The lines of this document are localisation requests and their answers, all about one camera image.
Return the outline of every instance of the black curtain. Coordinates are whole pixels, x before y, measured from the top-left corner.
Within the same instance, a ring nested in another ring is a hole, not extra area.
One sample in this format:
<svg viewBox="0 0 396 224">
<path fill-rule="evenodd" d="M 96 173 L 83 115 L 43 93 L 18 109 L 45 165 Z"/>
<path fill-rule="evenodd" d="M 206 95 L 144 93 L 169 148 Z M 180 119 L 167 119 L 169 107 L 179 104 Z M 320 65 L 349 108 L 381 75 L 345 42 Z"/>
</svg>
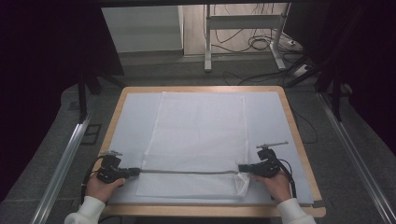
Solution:
<svg viewBox="0 0 396 224">
<path fill-rule="evenodd" d="M 0 198 L 47 134 L 61 94 L 94 69 L 123 75 L 99 7 L 0 5 L 1 137 Z"/>
<path fill-rule="evenodd" d="M 396 7 L 370 1 L 340 60 L 349 101 L 396 153 Z"/>
</svg>

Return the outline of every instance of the electrical cable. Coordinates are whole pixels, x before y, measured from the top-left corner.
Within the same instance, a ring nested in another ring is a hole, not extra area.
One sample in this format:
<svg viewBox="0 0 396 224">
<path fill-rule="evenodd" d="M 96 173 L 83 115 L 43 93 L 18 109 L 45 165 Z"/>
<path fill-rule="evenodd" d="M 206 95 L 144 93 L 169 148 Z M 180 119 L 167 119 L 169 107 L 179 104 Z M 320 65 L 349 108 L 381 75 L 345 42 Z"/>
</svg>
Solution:
<svg viewBox="0 0 396 224">
<path fill-rule="evenodd" d="M 256 75 L 256 76 L 253 76 L 253 77 L 247 77 L 247 78 L 245 78 L 245 79 L 242 79 L 242 80 L 238 83 L 238 86 L 240 86 L 242 83 L 244 83 L 244 82 L 246 82 L 246 81 L 250 81 L 250 79 L 257 78 L 257 77 L 262 77 L 262 76 L 267 76 L 267 75 L 283 75 L 283 77 L 286 77 L 286 74 L 287 74 L 287 73 L 289 73 L 290 71 L 293 71 L 294 69 L 296 69 L 296 67 L 297 67 L 298 65 L 301 65 L 305 60 L 306 60 L 306 56 L 303 56 L 302 58 L 300 58 L 300 59 L 298 60 L 297 63 L 293 64 L 290 68 L 288 68 L 288 69 L 285 70 L 285 71 L 279 71 L 279 72 L 275 72 L 275 73 L 260 74 L 260 75 Z"/>
<path fill-rule="evenodd" d="M 219 46 L 219 45 L 211 45 L 211 46 L 212 47 L 216 47 L 216 48 L 220 48 L 220 49 L 225 49 L 225 50 L 233 52 L 233 53 L 241 53 L 241 52 L 245 52 L 245 51 L 251 49 L 251 46 L 249 46 L 247 49 L 241 49 L 241 50 L 226 49 L 226 48 L 224 48 L 222 46 Z"/>
<path fill-rule="evenodd" d="M 312 142 L 305 142 L 305 141 L 303 141 L 303 143 L 304 143 L 304 144 L 315 144 L 315 143 L 317 143 L 317 142 L 318 142 L 318 131 L 317 131 L 317 129 L 314 127 L 314 125 L 313 125 L 308 119 L 304 118 L 301 114 L 299 114 L 296 110 L 294 110 L 292 107 L 290 107 L 290 109 L 291 109 L 291 112 L 292 112 L 293 116 L 294 116 L 294 114 L 295 114 L 295 115 L 297 115 L 298 117 L 300 117 L 301 119 L 305 120 L 305 121 L 309 124 L 309 126 L 311 126 L 312 130 L 313 130 L 314 133 L 315 133 L 315 140 L 314 140 L 314 141 L 312 141 Z M 298 122 L 297 122 L 297 116 L 294 117 L 294 120 L 296 120 L 297 129 L 299 129 L 299 125 L 298 125 Z"/>
<path fill-rule="evenodd" d="M 265 46 L 265 47 L 262 47 L 262 48 L 255 47 L 254 44 L 257 43 L 257 42 L 263 42 L 263 43 L 266 44 L 266 46 Z M 250 38 L 248 39 L 247 43 L 248 43 L 252 48 L 254 48 L 254 49 L 256 49 L 256 50 L 265 50 L 265 49 L 268 49 L 268 48 L 270 47 L 270 43 L 269 43 L 268 40 L 265 39 L 264 36 L 262 36 L 262 35 L 254 35 L 254 36 L 250 37 Z"/>
<path fill-rule="evenodd" d="M 270 8 L 270 4 L 267 3 L 267 10 L 265 11 L 265 14 L 268 14 L 268 9 Z"/>
<path fill-rule="evenodd" d="M 285 174 L 286 174 L 286 176 L 288 177 L 288 180 L 289 180 L 289 182 L 290 182 L 291 195 L 292 195 L 293 198 L 297 198 L 296 185 L 295 185 L 293 176 L 292 176 L 292 174 L 291 174 L 291 167 L 290 167 L 290 171 L 289 171 L 289 170 L 286 168 L 286 166 L 285 166 L 282 162 L 280 162 L 280 160 L 279 160 L 277 157 L 275 157 L 275 156 L 273 156 L 273 155 L 271 155 L 271 154 L 269 154 L 269 153 L 266 153 L 265 156 L 266 156 L 269 160 L 275 161 L 276 164 L 279 165 L 280 168 L 283 170 L 283 172 L 285 172 Z"/>
<path fill-rule="evenodd" d="M 224 9 L 227 11 L 228 15 L 231 15 L 231 13 L 227 9 L 227 4 L 224 4 Z"/>
<path fill-rule="evenodd" d="M 265 8 L 265 4 L 262 4 L 262 12 L 260 14 L 262 14 L 264 12 L 264 8 Z"/>
<path fill-rule="evenodd" d="M 272 38 L 272 33 L 271 33 L 271 36 L 268 36 L 268 35 L 264 32 L 263 29 L 261 29 L 261 31 L 262 31 L 263 35 L 258 35 L 258 37 L 266 38 L 268 44 L 270 44 L 270 43 L 274 40 L 274 39 Z M 283 33 L 283 32 L 281 33 L 281 36 L 285 36 L 287 39 L 291 39 L 291 37 L 289 37 L 288 35 L 286 35 L 286 34 Z M 305 52 L 304 52 L 303 49 L 298 49 L 298 50 L 296 50 L 296 49 L 288 49 L 287 47 L 283 46 L 281 43 L 278 43 L 277 48 L 278 48 L 279 52 L 287 52 L 287 53 L 295 53 L 295 54 L 305 54 Z"/>
<path fill-rule="evenodd" d="M 283 74 L 283 72 L 275 72 L 275 73 L 260 74 L 260 75 L 253 76 L 253 77 L 247 77 L 247 78 L 244 78 L 241 81 L 239 81 L 237 86 L 240 86 L 242 83 L 244 83 L 246 81 L 249 81 L 249 82 L 263 82 L 263 81 L 266 81 L 266 80 L 269 80 L 269 79 L 277 78 L 278 76 L 276 76 L 276 77 L 267 77 L 267 78 L 264 78 L 264 79 L 261 79 L 261 80 L 258 80 L 258 81 L 251 80 L 253 78 L 263 77 L 263 76 L 271 76 L 271 75 L 282 75 L 282 74 Z"/>
<path fill-rule="evenodd" d="M 278 160 L 279 160 L 279 161 L 285 162 L 285 163 L 289 166 L 290 174 L 293 175 L 293 171 L 291 170 L 291 165 L 290 165 L 290 163 L 289 163 L 288 161 L 285 161 L 285 160 L 282 160 L 282 159 L 278 159 Z"/>
<path fill-rule="evenodd" d="M 279 86 L 281 86 L 282 88 L 285 88 L 285 79 L 288 75 L 290 75 L 292 72 L 294 72 L 296 69 L 299 68 L 300 65 L 302 65 L 306 60 L 308 59 L 308 57 L 306 55 L 303 55 L 303 57 L 301 57 L 297 63 L 294 63 L 289 69 L 288 72 L 284 74 L 284 76 L 282 77 L 282 84 L 278 84 Z"/>
<path fill-rule="evenodd" d="M 216 15 L 216 5 L 214 5 L 213 7 L 213 14 Z M 231 40 L 232 38 L 234 38 L 236 35 L 238 35 L 239 33 L 241 33 L 244 29 L 240 29 L 238 32 L 236 32 L 234 35 L 232 35 L 231 37 L 227 38 L 226 40 L 219 40 L 219 36 L 218 36 L 218 30 L 215 30 L 215 34 L 216 34 L 216 39 L 219 41 L 220 44 L 223 44 L 229 40 Z"/>
<path fill-rule="evenodd" d="M 243 79 L 242 77 L 238 76 L 238 75 L 235 74 L 235 73 L 225 71 L 225 72 L 223 72 L 222 76 L 223 76 L 223 79 L 224 79 L 225 83 L 227 83 L 227 85 L 229 85 L 229 86 L 232 86 L 232 85 L 230 85 L 230 83 L 229 83 L 229 82 L 227 81 L 227 79 L 225 78 L 225 76 L 224 76 L 225 74 L 230 74 L 230 75 L 232 75 L 232 76 L 234 76 L 234 77 L 237 77 L 237 78 L 239 78 L 239 79 Z M 268 74 L 264 74 L 264 75 L 273 76 L 273 75 L 278 75 L 278 74 L 279 74 L 279 73 L 276 72 L 276 73 L 268 73 Z M 267 78 L 264 78 L 264 79 L 261 79 L 261 80 L 249 80 L 249 82 L 263 82 L 263 81 L 265 81 L 265 80 L 269 80 L 269 79 L 272 79 L 272 78 L 277 78 L 277 76 L 275 76 L 275 77 L 267 77 Z"/>
<path fill-rule="evenodd" d="M 284 61 L 288 62 L 288 63 L 297 63 L 298 60 L 296 62 L 292 62 L 292 61 L 290 61 L 289 59 L 286 58 L 286 55 L 295 55 L 295 54 L 302 54 L 302 53 L 299 53 L 299 52 L 285 52 L 285 53 L 282 54 L 282 59 Z"/>
<path fill-rule="evenodd" d="M 82 181 L 81 184 L 81 193 L 80 193 L 81 204 L 84 203 L 85 190 L 87 190 L 87 184 L 91 178 L 93 166 L 96 164 L 97 161 L 99 161 L 102 158 L 104 158 L 104 156 L 99 156 L 98 158 L 96 158 L 95 161 L 90 165 L 90 168 L 87 170 L 87 173 L 85 173 L 84 180 Z"/>
<path fill-rule="evenodd" d="M 251 13 L 250 13 L 250 14 L 253 14 L 253 12 L 255 12 L 255 11 L 257 10 L 257 8 L 259 8 L 259 3 L 258 3 L 258 4 L 256 4 L 256 6 L 253 8 L 253 10 L 251 11 Z"/>
</svg>

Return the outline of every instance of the black cable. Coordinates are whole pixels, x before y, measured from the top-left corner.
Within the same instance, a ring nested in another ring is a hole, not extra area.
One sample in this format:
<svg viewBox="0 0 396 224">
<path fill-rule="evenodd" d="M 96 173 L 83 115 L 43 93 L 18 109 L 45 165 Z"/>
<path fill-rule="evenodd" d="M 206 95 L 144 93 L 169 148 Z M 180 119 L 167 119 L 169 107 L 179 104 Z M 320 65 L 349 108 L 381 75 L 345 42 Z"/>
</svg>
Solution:
<svg viewBox="0 0 396 224">
<path fill-rule="evenodd" d="M 298 121 L 297 116 L 294 113 L 293 109 L 291 108 L 291 106 L 290 106 L 290 110 L 291 110 L 291 114 L 293 115 L 294 121 L 296 122 L 297 130 L 300 130 L 300 125 L 298 123 L 299 121 Z"/>
<path fill-rule="evenodd" d="M 225 81 L 229 86 L 231 86 L 231 85 L 230 85 L 230 83 L 228 83 L 228 81 L 225 79 L 225 76 L 224 76 L 225 74 L 230 74 L 230 75 L 232 75 L 232 76 L 234 76 L 234 77 L 237 77 L 237 78 L 239 78 L 239 79 L 243 79 L 242 77 L 238 76 L 238 75 L 235 74 L 235 73 L 225 71 L 225 72 L 223 72 L 223 79 L 224 79 L 224 81 Z M 273 76 L 273 75 L 278 75 L 278 74 L 279 74 L 278 72 L 276 72 L 276 73 L 267 73 L 267 74 L 261 74 L 261 75 L 259 75 L 259 77 L 261 77 L 261 76 Z M 260 80 L 247 80 L 247 81 L 249 81 L 249 82 L 263 82 L 263 81 L 265 81 L 265 80 L 269 80 L 269 79 L 272 79 L 272 78 L 277 78 L 277 77 L 267 77 L 267 78 L 260 79 Z"/>
<path fill-rule="evenodd" d="M 265 4 L 262 4 L 262 12 L 260 14 L 262 14 L 264 12 L 264 8 L 265 8 Z"/>
<path fill-rule="evenodd" d="M 224 4 L 224 9 L 227 11 L 228 15 L 231 15 L 231 13 L 227 9 L 227 4 Z"/>
<path fill-rule="evenodd" d="M 268 42 L 267 39 L 264 38 L 263 35 L 255 35 L 255 34 L 256 34 L 256 31 L 257 31 L 257 29 L 254 31 L 253 36 L 251 36 L 251 37 L 248 39 L 248 41 L 247 41 L 248 45 L 251 46 L 252 48 L 256 49 L 256 50 L 265 50 L 265 49 L 268 49 L 268 48 L 270 47 L 270 43 Z M 263 43 L 266 44 L 266 46 L 263 47 L 263 48 L 255 47 L 254 44 L 257 43 L 257 42 L 263 42 Z"/>
<path fill-rule="evenodd" d="M 264 34 L 265 34 L 265 38 L 268 38 L 269 39 L 269 42 L 271 43 L 274 39 L 272 38 L 272 31 L 276 31 L 276 29 L 270 29 L 271 30 L 271 35 L 270 36 L 267 36 L 266 35 L 266 33 L 265 32 L 263 32 Z M 285 33 L 281 33 L 281 36 L 285 36 L 287 39 L 292 39 L 291 37 L 289 37 L 288 35 L 286 35 Z M 288 49 L 287 47 L 285 47 L 285 46 L 283 46 L 281 43 L 278 43 L 278 46 L 277 46 L 277 48 L 279 49 L 279 52 L 295 52 L 296 54 L 297 53 L 299 53 L 299 54 L 306 54 L 305 53 L 305 51 L 304 51 L 304 49 L 299 49 L 299 50 L 296 50 L 296 49 Z"/>
<path fill-rule="evenodd" d="M 288 63 L 297 63 L 298 60 L 296 62 L 292 62 L 289 59 L 286 58 L 286 55 L 295 55 L 295 54 L 302 54 L 302 53 L 297 53 L 297 52 L 285 52 L 282 54 L 282 60 Z"/>
<path fill-rule="evenodd" d="M 220 48 L 220 49 L 225 49 L 225 50 L 233 52 L 233 53 L 241 53 L 241 52 L 247 51 L 248 49 L 251 49 L 251 46 L 249 46 L 247 49 L 241 49 L 241 50 L 226 49 L 226 48 L 224 48 L 222 46 L 219 46 L 219 45 L 211 45 L 211 46 L 212 47 L 216 47 L 216 48 Z"/>
<path fill-rule="evenodd" d="M 216 15 L 216 5 L 214 5 L 214 7 L 213 7 L 213 14 Z M 239 30 L 238 32 L 236 32 L 234 35 L 232 35 L 231 37 L 229 37 L 229 38 L 227 38 L 226 40 L 223 40 L 223 41 L 220 41 L 220 40 L 219 40 L 218 30 L 215 30 L 216 39 L 219 41 L 220 44 L 223 44 L 223 43 L 225 43 L 225 42 L 231 40 L 232 38 L 234 38 L 236 35 L 238 35 L 239 33 L 241 33 L 243 30 L 244 30 L 244 29 L 240 29 L 240 30 Z"/>
<path fill-rule="evenodd" d="M 265 10 L 265 14 L 268 14 L 268 9 L 270 8 L 270 4 L 267 3 L 267 10 Z"/>
<path fill-rule="evenodd" d="M 292 176 L 292 174 L 291 174 L 291 167 L 290 167 L 290 172 L 289 172 L 289 170 L 286 168 L 286 166 L 285 166 L 282 162 L 280 162 L 280 160 L 279 160 L 277 157 L 271 155 L 270 153 L 266 153 L 265 156 L 266 156 L 269 160 L 275 161 L 276 164 L 279 165 L 280 168 L 283 170 L 283 172 L 285 172 L 285 174 L 286 174 L 286 176 L 288 177 L 288 180 L 289 180 L 289 182 L 290 182 L 291 195 L 293 196 L 293 198 L 297 198 L 296 185 L 295 185 L 293 176 Z"/>
<path fill-rule="evenodd" d="M 314 125 L 313 125 L 308 119 L 304 118 L 301 114 L 299 114 L 299 113 L 298 113 L 296 110 L 294 110 L 292 107 L 290 107 L 290 109 L 291 109 L 291 112 L 292 112 L 293 116 L 294 116 L 294 114 L 296 114 L 298 117 L 300 117 L 300 118 L 302 118 L 303 120 L 305 120 L 305 121 L 309 124 L 309 126 L 311 126 L 312 130 L 314 130 L 314 133 L 315 133 L 315 140 L 312 141 L 312 142 L 305 142 L 305 141 L 303 141 L 303 143 L 304 143 L 304 144 L 315 144 L 315 143 L 318 141 L 318 131 L 317 131 L 317 129 L 314 127 Z"/>
<path fill-rule="evenodd" d="M 253 8 L 253 10 L 251 11 L 250 15 L 253 14 L 253 12 L 255 12 L 257 10 L 257 8 L 259 8 L 259 3 L 256 4 L 256 6 Z"/>
<path fill-rule="evenodd" d="M 282 159 L 279 159 L 279 160 L 285 162 L 285 163 L 289 166 L 290 174 L 293 175 L 293 171 L 291 170 L 291 165 L 290 165 L 290 163 L 289 163 L 288 161 L 285 161 L 285 160 L 282 160 Z"/>
<path fill-rule="evenodd" d="M 279 72 L 268 73 L 268 74 L 260 74 L 260 75 L 256 75 L 256 76 L 253 76 L 253 77 L 247 77 L 247 78 L 245 78 L 245 79 L 242 79 L 242 80 L 238 83 L 238 86 L 240 86 L 242 83 L 244 83 L 244 82 L 246 82 L 246 81 L 250 81 L 250 79 L 257 78 L 257 77 L 262 77 L 262 76 L 267 76 L 267 75 L 284 75 L 283 77 L 286 77 L 286 74 L 287 74 L 287 73 L 289 73 L 290 71 L 293 71 L 297 66 L 301 65 L 301 64 L 304 62 L 305 59 L 306 59 L 306 56 L 303 56 L 301 59 L 299 59 L 299 60 L 297 61 L 297 63 L 293 64 L 290 68 L 288 68 L 288 69 L 285 70 L 285 71 L 279 71 Z"/>
</svg>

